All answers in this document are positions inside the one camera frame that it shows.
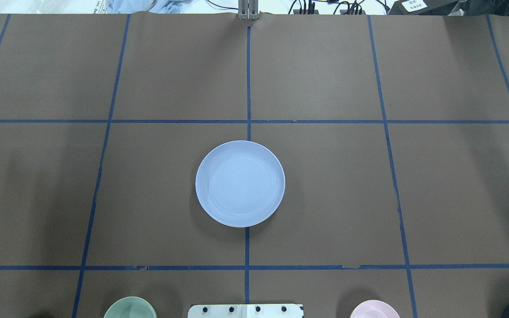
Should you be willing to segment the blue plate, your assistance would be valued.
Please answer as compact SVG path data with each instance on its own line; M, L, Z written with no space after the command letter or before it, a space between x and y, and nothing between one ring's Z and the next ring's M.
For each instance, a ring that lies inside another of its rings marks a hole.
M202 209L222 225L246 228L271 217L285 194L285 171L267 147L233 140L212 149L195 177Z

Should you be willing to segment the pink bowl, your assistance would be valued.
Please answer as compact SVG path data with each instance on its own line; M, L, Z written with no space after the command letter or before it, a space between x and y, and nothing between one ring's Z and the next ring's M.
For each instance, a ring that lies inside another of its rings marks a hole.
M380 300L367 300L358 304L350 318L399 318L392 306Z

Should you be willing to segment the green bowl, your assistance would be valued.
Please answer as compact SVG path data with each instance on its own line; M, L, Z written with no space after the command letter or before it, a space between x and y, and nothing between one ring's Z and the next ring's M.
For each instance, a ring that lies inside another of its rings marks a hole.
M104 318L157 318L153 306L143 298L128 296L111 304Z

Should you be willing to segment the light blue cloth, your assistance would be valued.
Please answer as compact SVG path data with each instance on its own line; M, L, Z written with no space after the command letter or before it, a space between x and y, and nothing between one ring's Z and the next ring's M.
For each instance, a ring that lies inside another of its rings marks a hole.
M180 14L185 4L192 0L109 0L109 14L132 14L145 11L157 14Z

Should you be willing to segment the black box with label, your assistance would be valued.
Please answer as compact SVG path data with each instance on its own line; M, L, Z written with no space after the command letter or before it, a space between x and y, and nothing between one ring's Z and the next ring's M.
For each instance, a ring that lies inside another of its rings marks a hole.
M388 15L447 16L458 3L459 0L398 0L388 10Z

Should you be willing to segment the clear plastic bag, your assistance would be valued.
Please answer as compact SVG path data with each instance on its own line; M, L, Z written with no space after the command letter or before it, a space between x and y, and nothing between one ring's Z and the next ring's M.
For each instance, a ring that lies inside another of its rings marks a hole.
M33 0L29 14L103 14L110 0Z

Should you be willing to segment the aluminium frame post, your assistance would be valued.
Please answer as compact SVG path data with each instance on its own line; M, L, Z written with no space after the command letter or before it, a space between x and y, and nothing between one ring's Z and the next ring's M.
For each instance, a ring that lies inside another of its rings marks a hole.
M258 0L238 0L238 20L258 20L260 10Z

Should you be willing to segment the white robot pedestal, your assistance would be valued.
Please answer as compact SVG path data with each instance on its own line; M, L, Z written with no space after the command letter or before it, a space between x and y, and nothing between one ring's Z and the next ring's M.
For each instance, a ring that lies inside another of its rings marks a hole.
M188 318L303 318L301 304L202 304L188 310Z

